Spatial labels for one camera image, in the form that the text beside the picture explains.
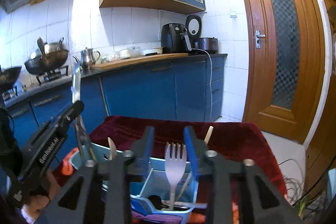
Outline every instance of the metal tongs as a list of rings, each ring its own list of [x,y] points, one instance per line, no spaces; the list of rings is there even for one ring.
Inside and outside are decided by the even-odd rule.
[[[77,62],[75,68],[73,70],[73,79],[72,79],[72,102],[76,102],[81,99],[81,70],[80,70],[80,62]],[[76,140],[77,146],[79,150],[79,155],[81,157],[82,165],[85,164],[87,160],[96,160],[95,154],[93,153],[92,143],[90,137],[86,133],[83,118],[81,115],[77,116],[75,121],[75,132],[76,132]],[[86,159],[84,156],[83,145],[85,145],[89,159]]]

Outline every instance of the red velvet cloth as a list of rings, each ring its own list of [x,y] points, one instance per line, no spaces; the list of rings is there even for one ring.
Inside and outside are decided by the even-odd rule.
[[[93,143],[109,147],[110,137],[118,150],[130,149],[134,140],[140,139],[145,126],[155,127],[155,143],[152,157],[164,159],[166,142],[183,143],[183,128],[194,127],[199,139],[204,140],[209,126],[213,132],[209,149],[221,153],[228,160],[252,159],[276,185],[282,195],[287,194],[278,163],[260,130],[253,123],[238,122],[177,122],[140,119],[124,116],[109,116],[91,134]],[[199,185],[198,202],[207,201],[207,186]]]

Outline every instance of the wooden cutting board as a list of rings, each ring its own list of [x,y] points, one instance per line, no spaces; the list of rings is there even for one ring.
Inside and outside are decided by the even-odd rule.
[[[90,66],[91,69],[96,70],[107,70],[107,69],[113,69],[113,68],[120,68],[124,66],[129,65],[135,65],[135,64],[141,64],[141,63],[147,63],[157,60],[166,60],[171,58],[177,58],[177,57],[183,57],[187,56],[187,53],[175,53],[175,54],[157,54],[157,55],[150,55],[150,56],[142,56],[142,57],[136,57],[136,58],[130,58],[130,59],[124,59],[124,60],[115,60],[108,63],[102,63]]]

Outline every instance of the door frame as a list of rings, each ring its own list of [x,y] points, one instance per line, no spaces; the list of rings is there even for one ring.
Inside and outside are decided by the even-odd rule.
[[[318,32],[319,32],[319,40],[320,40],[320,62],[319,62],[319,79],[318,79],[318,85],[316,89],[315,99],[313,103],[312,110],[310,112],[309,119],[307,120],[304,130],[302,132],[298,132],[297,140],[299,143],[303,143],[309,130],[312,125],[312,122],[314,120],[317,107],[320,101],[321,97],[321,91],[322,91],[322,84],[323,84],[323,78],[325,73],[325,37],[324,37],[324,29],[323,29],[323,22],[322,22],[322,16],[320,12],[320,8],[318,5],[317,0],[312,0],[314,4],[314,8],[318,21]],[[253,86],[253,72],[254,72],[254,51],[255,51],[255,42],[254,42],[254,27],[253,27],[253,18],[252,18],[252,10],[251,10],[251,3],[250,0],[244,0],[245,3],[245,9],[246,9],[246,17],[247,17],[247,26],[248,26],[248,36],[249,36],[249,74],[248,74],[248,82],[247,82],[247,95],[246,95],[246,102],[245,102],[245,109],[244,109],[244,115],[243,115],[243,122],[247,121],[247,109],[249,108],[249,105],[251,103],[251,95],[252,95],[252,86]]]

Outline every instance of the metal teapot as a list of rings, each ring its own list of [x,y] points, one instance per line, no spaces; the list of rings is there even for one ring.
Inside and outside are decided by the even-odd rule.
[[[99,54],[96,59],[94,53],[97,52]],[[98,59],[100,58],[99,51],[93,51],[91,48],[85,48],[85,50],[81,51],[81,59],[79,60],[75,55],[72,56],[76,62],[80,62],[83,69],[89,69],[91,65],[94,65]]]

